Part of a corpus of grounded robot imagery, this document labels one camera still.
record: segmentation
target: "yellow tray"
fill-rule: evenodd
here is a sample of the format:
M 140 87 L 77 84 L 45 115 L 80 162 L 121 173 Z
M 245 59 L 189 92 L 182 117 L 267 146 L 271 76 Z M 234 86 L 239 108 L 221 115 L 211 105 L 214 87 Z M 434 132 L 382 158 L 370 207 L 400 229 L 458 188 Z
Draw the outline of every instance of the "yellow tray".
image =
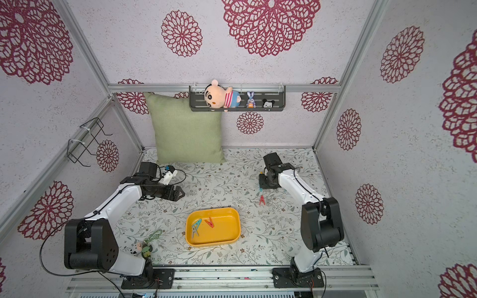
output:
M 214 223 L 214 227 L 210 227 L 209 217 Z M 199 219 L 202 223 L 199 225 L 197 234 L 192 238 L 192 225 Z M 186 241 L 193 247 L 215 246 L 222 244 L 234 243 L 240 238 L 240 217 L 234 208 L 218 208 L 199 210 L 192 212 L 186 222 Z

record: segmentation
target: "cushion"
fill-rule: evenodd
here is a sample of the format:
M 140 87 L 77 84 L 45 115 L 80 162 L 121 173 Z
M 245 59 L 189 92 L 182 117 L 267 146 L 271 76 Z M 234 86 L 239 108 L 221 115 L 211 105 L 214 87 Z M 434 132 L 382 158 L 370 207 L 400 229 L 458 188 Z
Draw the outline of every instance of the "cushion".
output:
M 157 164 L 223 163 L 221 112 L 193 112 L 188 98 L 144 93 L 156 133 Z

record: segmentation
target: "wall shelf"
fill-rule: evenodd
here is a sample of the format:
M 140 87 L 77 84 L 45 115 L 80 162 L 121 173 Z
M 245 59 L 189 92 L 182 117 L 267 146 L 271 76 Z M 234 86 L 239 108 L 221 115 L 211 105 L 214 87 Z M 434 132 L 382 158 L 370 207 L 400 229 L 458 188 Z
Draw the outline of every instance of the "wall shelf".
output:
M 238 91 L 242 101 L 237 108 L 220 108 L 220 109 L 211 109 L 206 105 L 204 101 L 204 91 L 197 91 L 194 86 L 189 86 L 189 105 L 190 109 L 193 112 L 223 112 L 228 110 L 229 112 L 281 112 L 285 107 L 286 103 L 286 87 L 283 86 L 280 88 L 279 92 L 270 92 L 270 91 L 255 91 L 254 99 L 256 103 L 256 108 L 248 108 L 247 100 L 247 91 L 241 90 Z M 274 101 L 273 107 L 263 107 L 263 100 Z

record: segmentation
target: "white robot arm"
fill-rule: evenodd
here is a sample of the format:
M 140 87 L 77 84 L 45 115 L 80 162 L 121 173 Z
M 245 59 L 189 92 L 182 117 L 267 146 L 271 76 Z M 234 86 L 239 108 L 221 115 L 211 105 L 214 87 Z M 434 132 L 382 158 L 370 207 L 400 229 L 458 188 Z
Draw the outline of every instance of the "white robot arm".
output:
M 314 267 L 321 257 L 319 250 L 333 247 L 344 239 L 340 207 L 336 199 L 326 198 L 306 184 L 295 168 L 291 164 L 283 164 L 276 153 L 264 156 L 263 160 L 268 171 L 259 175 L 260 187 L 283 187 L 301 205 L 300 231 L 305 247 L 291 260 L 290 273 L 286 278 L 298 287 L 306 286 L 319 274 L 319 269 L 317 272 Z
M 128 208 L 138 200 L 160 197 L 177 201 L 185 193 L 181 187 L 168 185 L 177 174 L 173 166 L 166 167 L 161 179 L 155 181 L 157 165 L 143 162 L 138 173 L 126 177 L 115 192 L 93 212 L 65 226 L 64 263 L 69 269 L 97 269 L 125 276 L 144 276 L 154 282 L 152 264 L 119 250 L 113 228 Z

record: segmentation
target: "mickey mouse figurine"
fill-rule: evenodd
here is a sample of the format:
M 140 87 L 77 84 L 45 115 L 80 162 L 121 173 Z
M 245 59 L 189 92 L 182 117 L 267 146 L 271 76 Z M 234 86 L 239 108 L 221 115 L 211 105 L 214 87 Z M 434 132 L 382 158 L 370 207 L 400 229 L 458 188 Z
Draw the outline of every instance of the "mickey mouse figurine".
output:
M 263 101 L 263 107 L 264 108 L 273 108 L 273 104 L 275 101 L 268 101 L 266 99 L 262 100 Z

